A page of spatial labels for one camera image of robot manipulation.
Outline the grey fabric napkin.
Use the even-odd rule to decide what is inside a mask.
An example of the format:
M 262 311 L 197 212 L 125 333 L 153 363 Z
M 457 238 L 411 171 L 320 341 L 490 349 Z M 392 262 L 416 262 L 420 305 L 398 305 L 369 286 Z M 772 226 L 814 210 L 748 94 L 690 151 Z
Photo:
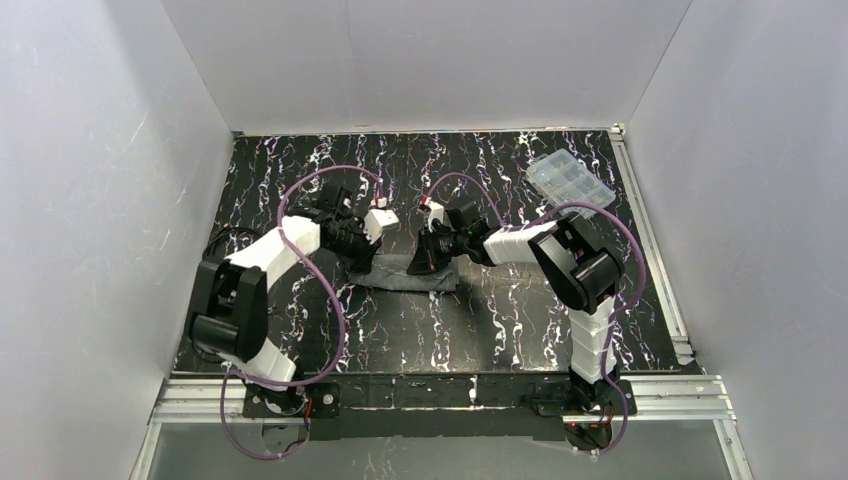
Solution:
M 395 292 L 455 292 L 459 286 L 458 266 L 451 261 L 436 273 L 412 275 L 407 267 L 411 254 L 376 254 L 368 273 L 348 273 L 353 285 Z

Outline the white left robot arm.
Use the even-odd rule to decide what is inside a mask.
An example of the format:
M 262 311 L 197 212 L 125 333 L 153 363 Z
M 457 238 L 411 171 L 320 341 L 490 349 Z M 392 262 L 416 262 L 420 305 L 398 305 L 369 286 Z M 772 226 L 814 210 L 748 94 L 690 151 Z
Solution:
M 356 273 L 370 272 L 383 234 L 398 223 L 385 198 L 373 200 L 358 216 L 351 191 L 323 188 L 312 203 L 288 209 L 278 227 L 248 247 L 200 262 L 184 328 L 191 345 L 263 388 L 284 391 L 297 385 L 295 363 L 268 336 L 271 288 L 302 256 L 320 249 Z

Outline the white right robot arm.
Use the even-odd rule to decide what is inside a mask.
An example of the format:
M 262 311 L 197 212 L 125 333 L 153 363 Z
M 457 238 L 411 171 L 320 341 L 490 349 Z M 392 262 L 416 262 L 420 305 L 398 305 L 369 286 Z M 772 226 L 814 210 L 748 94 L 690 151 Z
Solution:
M 427 220 L 407 274 L 435 274 L 461 256 L 486 267 L 539 266 L 575 328 L 569 372 L 588 384 L 612 378 L 616 360 L 609 330 L 624 264 L 585 218 L 571 213 L 509 229 L 489 226 L 472 203 L 446 209 L 427 197 L 419 210 Z

